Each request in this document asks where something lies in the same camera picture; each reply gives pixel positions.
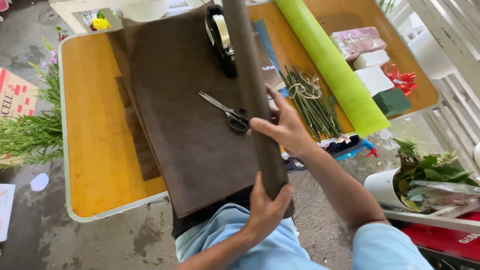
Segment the rolled paper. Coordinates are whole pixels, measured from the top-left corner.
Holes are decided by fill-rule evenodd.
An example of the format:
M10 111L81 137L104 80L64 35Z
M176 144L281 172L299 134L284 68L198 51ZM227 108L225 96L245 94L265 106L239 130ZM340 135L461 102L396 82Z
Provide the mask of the rolled paper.
M275 0L360 137L390 126L302 0Z

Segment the tape roll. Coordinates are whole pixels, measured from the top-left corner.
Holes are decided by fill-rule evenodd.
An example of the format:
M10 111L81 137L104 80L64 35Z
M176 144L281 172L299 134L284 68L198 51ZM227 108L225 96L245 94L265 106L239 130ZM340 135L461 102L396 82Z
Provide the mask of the tape roll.
M222 47L224 49L231 48L230 36L228 35L227 23L225 23L225 18L223 17L223 15L213 15L212 18L220 33L220 39L222 40Z

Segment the light blue shirt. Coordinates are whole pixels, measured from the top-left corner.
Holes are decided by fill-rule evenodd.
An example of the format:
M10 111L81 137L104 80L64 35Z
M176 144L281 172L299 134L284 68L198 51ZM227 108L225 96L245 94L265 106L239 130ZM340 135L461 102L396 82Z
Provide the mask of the light blue shirt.
M226 204L213 217L192 227L176 240L180 262L227 239L247 222L249 211ZM381 223L367 224L353 239L353 270L432 270L410 238L398 229ZM280 225L260 244L238 258L228 269L309 269L327 270L310 260L297 238L292 218Z

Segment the scissors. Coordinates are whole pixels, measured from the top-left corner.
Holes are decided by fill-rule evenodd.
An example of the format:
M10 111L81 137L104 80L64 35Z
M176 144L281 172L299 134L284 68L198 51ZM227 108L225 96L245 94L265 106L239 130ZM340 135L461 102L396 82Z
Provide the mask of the scissors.
M247 118L247 110L243 108L239 109L229 109L222 105L222 103L218 102L213 97L205 94L204 92L198 92L200 96L206 99L208 102L212 103L217 108L221 109L227 114L227 121L230 125L230 128L239 133L245 133L248 130L248 118Z

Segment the scissors handle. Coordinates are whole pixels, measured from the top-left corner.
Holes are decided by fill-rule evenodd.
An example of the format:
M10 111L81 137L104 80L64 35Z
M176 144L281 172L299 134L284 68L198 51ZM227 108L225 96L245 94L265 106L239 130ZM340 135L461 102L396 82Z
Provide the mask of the scissors handle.
M247 132L248 126L243 122L243 119L238 118L227 111L225 113L227 114L227 121L231 129L239 133Z
M248 117L247 117L247 110L244 108L233 109L233 114L237 116L247 127L248 127Z

